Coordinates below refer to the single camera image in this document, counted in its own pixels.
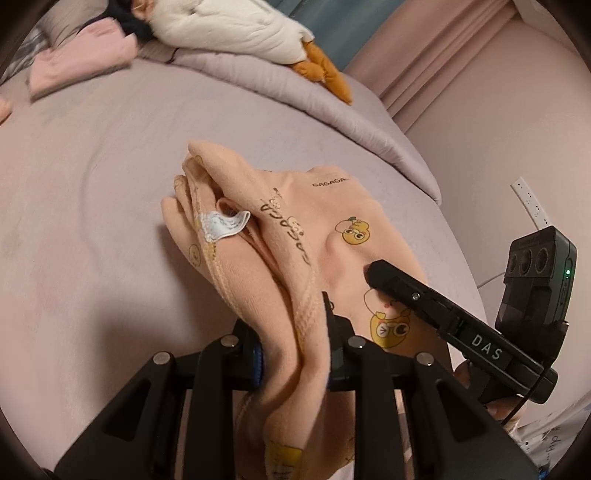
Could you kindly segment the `person right hand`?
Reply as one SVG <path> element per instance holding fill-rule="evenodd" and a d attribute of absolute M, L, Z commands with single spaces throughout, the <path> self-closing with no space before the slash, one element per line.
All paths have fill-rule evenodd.
<path fill-rule="evenodd" d="M 464 361 L 460 364 L 454 371 L 454 377 L 459 381 L 461 385 L 463 385 L 466 389 L 469 389 L 471 386 L 471 375 L 469 369 L 470 363 L 468 361 Z M 510 414 L 511 412 L 519 405 L 520 398 L 513 397 L 513 398 L 504 398 L 494 400 L 485 405 L 486 410 L 488 413 L 498 422 L 502 423 Z M 522 416 L 522 410 L 525 406 L 516 412 L 511 419 L 507 421 L 507 423 L 503 426 L 504 430 L 507 433 L 513 433 L 517 428 Z"/>

